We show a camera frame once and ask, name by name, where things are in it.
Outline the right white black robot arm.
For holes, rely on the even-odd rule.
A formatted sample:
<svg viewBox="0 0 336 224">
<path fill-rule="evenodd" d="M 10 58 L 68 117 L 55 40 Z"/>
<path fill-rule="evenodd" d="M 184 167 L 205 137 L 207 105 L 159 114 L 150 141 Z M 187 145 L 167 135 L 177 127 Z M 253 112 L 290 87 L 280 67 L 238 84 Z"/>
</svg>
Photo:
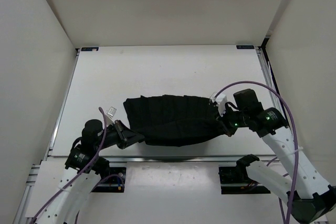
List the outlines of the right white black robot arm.
<svg viewBox="0 0 336 224">
<path fill-rule="evenodd" d="M 249 154 L 236 162 L 236 177 L 242 182 L 254 180 L 265 186 L 287 204 L 291 216 L 299 223 L 311 223 L 332 211 L 335 187 L 308 160 L 281 112 L 276 108 L 264 109 L 252 89 L 234 93 L 234 99 L 235 104 L 222 94 L 212 98 L 225 134 L 232 136 L 242 127 L 257 133 L 289 176 L 281 176 Z"/>
</svg>

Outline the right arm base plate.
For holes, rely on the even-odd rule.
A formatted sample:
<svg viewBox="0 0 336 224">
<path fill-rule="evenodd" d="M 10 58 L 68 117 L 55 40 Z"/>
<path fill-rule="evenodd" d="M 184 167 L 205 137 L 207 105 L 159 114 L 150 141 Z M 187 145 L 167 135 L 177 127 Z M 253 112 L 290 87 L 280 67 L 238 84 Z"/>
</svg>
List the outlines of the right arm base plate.
<svg viewBox="0 0 336 224">
<path fill-rule="evenodd" d="M 220 165 L 218 170 L 222 195 L 270 194 L 265 186 L 241 175 L 236 166 Z"/>
</svg>

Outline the black pleated skirt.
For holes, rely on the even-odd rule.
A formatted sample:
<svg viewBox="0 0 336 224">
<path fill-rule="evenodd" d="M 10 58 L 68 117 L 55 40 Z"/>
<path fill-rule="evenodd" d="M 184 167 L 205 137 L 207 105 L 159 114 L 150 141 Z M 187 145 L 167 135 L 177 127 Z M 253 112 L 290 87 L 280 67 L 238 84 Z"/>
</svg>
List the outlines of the black pleated skirt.
<svg viewBox="0 0 336 224">
<path fill-rule="evenodd" d="M 208 98 L 163 95 L 128 98 L 123 103 L 130 129 L 152 146 L 181 147 L 225 134 L 218 110 Z"/>
</svg>

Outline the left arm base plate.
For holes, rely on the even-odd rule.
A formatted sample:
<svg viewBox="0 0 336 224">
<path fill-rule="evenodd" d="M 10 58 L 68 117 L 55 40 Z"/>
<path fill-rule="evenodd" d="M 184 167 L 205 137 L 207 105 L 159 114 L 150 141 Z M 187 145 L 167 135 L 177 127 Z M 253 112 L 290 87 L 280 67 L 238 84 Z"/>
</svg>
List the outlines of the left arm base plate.
<svg viewBox="0 0 336 224">
<path fill-rule="evenodd" d="M 100 174 L 100 180 L 92 193 L 123 193 L 127 168 L 125 166 L 110 166 Z"/>
</svg>

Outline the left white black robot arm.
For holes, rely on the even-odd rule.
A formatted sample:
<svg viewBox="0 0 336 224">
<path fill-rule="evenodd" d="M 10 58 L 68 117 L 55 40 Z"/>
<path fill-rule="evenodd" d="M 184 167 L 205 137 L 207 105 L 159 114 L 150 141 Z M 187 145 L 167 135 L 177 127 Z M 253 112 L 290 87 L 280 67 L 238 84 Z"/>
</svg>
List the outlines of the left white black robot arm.
<svg viewBox="0 0 336 224">
<path fill-rule="evenodd" d="M 30 223 L 76 223 L 80 208 L 89 194 L 114 178 L 119 191 L 125 179 L 113 174 L 109 161 L 99 155 L 102 149 L 117 146 L 125 149 L 142 142 L 144 136 L 127 128 L 120 120 L 107 125 L 97 119 L 85 123 L 81 136 L 71 147 L 56 192 L 32 217 Z"/>
</svg>

